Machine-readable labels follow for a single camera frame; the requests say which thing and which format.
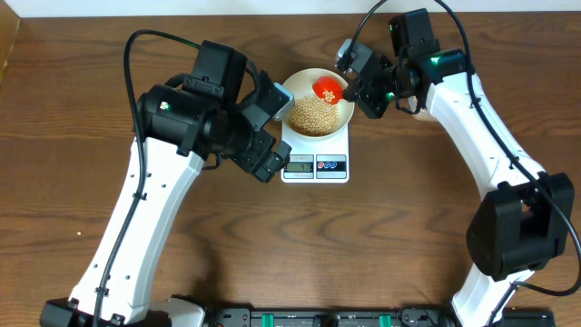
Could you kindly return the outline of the red measuring scoop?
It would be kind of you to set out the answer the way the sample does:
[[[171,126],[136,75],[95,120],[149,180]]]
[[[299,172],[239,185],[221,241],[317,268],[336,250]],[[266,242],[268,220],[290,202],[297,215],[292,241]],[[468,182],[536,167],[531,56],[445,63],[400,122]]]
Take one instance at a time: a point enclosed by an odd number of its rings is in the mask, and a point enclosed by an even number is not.
[[[343,88],[339,81],[331,76],[322,76],[318,78],[312,85],[312,90],[321,100],[323,100],[323,92],[325,90],[332,91],[335,94],[337,103],[342,99]]]

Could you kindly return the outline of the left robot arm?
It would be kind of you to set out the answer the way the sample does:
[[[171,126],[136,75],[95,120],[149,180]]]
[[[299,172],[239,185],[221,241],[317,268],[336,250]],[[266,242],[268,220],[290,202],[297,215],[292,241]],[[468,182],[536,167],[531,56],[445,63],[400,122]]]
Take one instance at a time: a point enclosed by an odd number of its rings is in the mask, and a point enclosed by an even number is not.
[[[290,147],[265,125],[294,97],[229,46],[205,41],[196,52],[189,73],[130,96],[135,138],[122,191],[83,277],[44,305],[43,326],[203,325],[206,311],[188,297],[152,300],[169,231],[209,157],[263,183],[289,162]]]

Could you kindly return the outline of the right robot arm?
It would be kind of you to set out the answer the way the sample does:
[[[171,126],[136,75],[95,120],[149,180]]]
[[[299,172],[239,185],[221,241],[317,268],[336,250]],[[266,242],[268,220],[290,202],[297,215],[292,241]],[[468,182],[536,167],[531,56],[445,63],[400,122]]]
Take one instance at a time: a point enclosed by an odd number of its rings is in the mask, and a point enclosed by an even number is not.
[[[468,45],[444,50],[424,9],[389,23],[394,60],[356,38],[344,42],[336,66],[354,79],[343,98],[370,119],[407,100],[406,113],[428,113],[452,139],[476,182],[481,203],[467,230],[472,265],[442,325],[502,323],[510,298],[530,277],[579,244],[571,221],[575,189],[549,174],[519,145],[487,99]]]

